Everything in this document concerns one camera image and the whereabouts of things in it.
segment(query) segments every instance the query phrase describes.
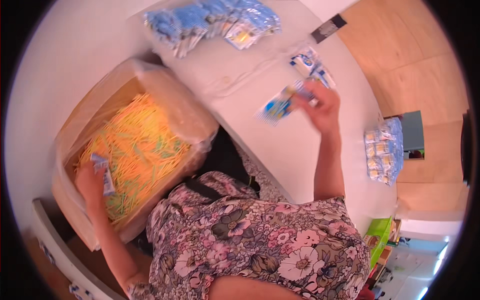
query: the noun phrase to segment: woman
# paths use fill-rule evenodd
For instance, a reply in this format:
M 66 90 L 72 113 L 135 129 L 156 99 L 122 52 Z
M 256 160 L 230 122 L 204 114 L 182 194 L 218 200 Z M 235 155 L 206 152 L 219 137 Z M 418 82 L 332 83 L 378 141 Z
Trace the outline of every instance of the woman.
M 345 207 L 340 162 L 338 95 L 305 82 L 319 104 L 295 95 L 321 134 L 314 201 L 265 202 L 249 186 L 224 173 L 180 184 L 149 216 L 153 244 L 147 278 L 108 222 L 102 201 L 104 170 L 92 164 L 76 185 L 113 275 L 130 299 L 355 299 L 369 274 L 370 250 Z

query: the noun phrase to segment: pink floral pattern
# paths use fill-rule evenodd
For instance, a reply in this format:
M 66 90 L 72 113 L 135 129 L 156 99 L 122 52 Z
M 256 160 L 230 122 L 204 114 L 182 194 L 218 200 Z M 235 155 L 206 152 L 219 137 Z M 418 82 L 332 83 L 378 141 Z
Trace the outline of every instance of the pink floral pattern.
M 306 204 L 264 202 L 220 172 L 198 180 L 224 197 L 177 186 L 149 216 L 154 246 L 149 283 L 130 299 L 208 299 L 219 276 L 245 276 L 284 286 L 306 299 L 355 299 L 370 250 L 353 227 L 343 197 Z

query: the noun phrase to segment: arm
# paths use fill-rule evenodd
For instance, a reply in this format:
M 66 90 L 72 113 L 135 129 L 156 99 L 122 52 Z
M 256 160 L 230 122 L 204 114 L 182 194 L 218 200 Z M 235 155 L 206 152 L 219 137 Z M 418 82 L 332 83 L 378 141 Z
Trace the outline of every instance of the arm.
M 139 273 L 135 261 L 110 224 L 103 202 L 104 169 L 95 174 L 93 163 L 88 162 L 77 173 L 75 184 L 85 199 L 88 217 L 92 221 L 95 235 L 102 247 L 108 267 L 123 291 L 137 282 L 148 283 L 148 278 Z
M 317 168 L 315 171 L 313 198 L 325 200 L 345 195 L 340 154 L 342 141 L 338 125 L 340 99 L 320 82 L 306 81 L 305 87 L 318 99 L 318 105 L 311 107 L 308 100 L 295 95 L 296 105 L 303 108 L 314 127 L 322 135 Z

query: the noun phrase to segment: green box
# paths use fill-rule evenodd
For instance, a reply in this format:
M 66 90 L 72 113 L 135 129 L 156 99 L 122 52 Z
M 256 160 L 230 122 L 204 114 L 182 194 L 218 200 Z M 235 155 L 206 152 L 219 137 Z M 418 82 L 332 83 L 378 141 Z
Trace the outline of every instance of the green box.
M 367 234 L 365 234 L 365 237 L 363 238 L 363 241 L 371 251 L 372 260 L 370 261 L 370 270 L 372 270 L 377 263 L 380 254 L 382 254 L 382 251 L 387 244 L 391 223 L 392 217 L 373 219 L 370 227 L 368 227 Z

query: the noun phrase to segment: white table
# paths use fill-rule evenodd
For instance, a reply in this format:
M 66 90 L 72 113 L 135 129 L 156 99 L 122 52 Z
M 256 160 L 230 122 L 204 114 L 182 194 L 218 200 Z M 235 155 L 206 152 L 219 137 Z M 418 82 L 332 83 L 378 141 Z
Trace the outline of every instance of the white table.
M 394 213 L 396 186 L 367 176 L 363 132 L 382 118 L 360 67 L 344 43 L 332 35 L 315 44 L 310 32 L 322 24 L 299 1 L 264 1 L 278 13 L 283 33 L 237 51 L 221 38 L 202 40 L 179 60 L 154 43 L 164 63 L 210 108 L 220 124 L 270 176 L 293 203 L 313 199 L 313 176 L 320 135 L 303 113 L 294 112 L 276 127 L 254 120 L 254 113 L 286 85 L 301 79 L 289 58 L 299 45 L 311 45 L 329 69 L 341 97 L 342 167 L 347 208 L 361 234 L 372 218 Z

